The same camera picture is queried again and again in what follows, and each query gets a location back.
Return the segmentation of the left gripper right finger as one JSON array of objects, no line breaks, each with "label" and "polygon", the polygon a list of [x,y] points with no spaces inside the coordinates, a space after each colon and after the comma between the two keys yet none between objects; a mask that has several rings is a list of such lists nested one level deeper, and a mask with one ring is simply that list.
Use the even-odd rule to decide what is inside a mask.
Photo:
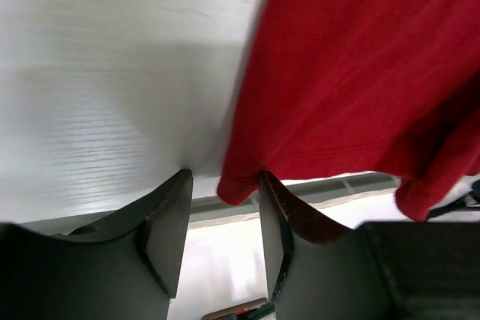
[{"label": "left gripper right finger", "polygon": [[275,304],[359,304],[362,243],[354,230],[291,193],[270,172],[259,177],[268,296]]}]

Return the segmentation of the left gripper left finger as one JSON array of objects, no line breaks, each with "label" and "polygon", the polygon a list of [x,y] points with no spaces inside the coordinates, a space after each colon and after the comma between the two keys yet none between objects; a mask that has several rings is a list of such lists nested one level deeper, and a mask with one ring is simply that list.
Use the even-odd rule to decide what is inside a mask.
[{"label": "left gripper left finger", "polygon": [[174,298],[192,188],[183,169],[66,235],[22,229],[18,289],[35,298]]}]

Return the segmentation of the red t shirt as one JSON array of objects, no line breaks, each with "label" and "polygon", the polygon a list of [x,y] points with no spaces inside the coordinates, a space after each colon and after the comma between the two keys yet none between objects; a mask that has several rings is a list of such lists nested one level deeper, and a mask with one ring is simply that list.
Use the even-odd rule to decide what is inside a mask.
[{"label": "red t shirt", "polygon": [[242,203],[263,171],[394,175],[424,220],[479,173],[479,0],[266,0],[219,197]]}]

